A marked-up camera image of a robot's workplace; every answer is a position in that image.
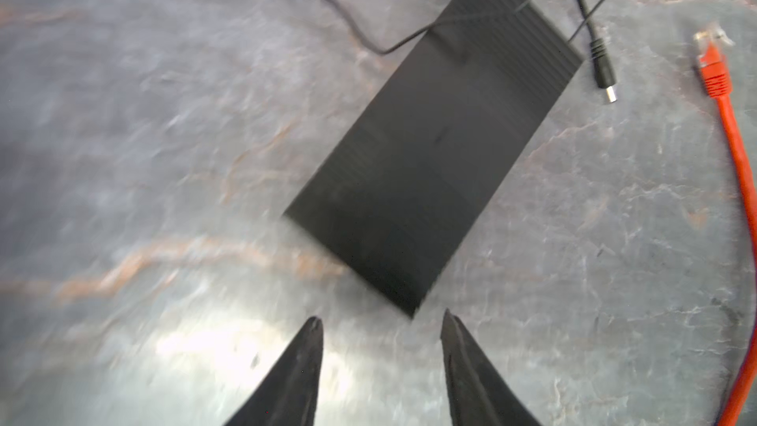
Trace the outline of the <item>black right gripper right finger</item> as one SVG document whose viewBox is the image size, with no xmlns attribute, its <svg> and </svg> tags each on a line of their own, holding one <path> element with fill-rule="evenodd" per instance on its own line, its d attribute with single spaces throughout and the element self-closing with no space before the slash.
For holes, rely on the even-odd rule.
<svg viewBox="0 0 757 426">
<path fill-rule="evenodd" d="M 441 342 L 454 426 L 539 426 L 461 319 L 451 311 L 445 311 Z"/>
</svg>

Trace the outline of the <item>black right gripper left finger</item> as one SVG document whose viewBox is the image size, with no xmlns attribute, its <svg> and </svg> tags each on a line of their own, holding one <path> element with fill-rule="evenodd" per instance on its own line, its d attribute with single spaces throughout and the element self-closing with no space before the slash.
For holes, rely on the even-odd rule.
<svg viewBox="0 0 757 426">
<path fill-rule="evenodd" d="M 323 364 L 323 322 L 310 317 L 228 426 L 313 425 Z"/>
</svg>

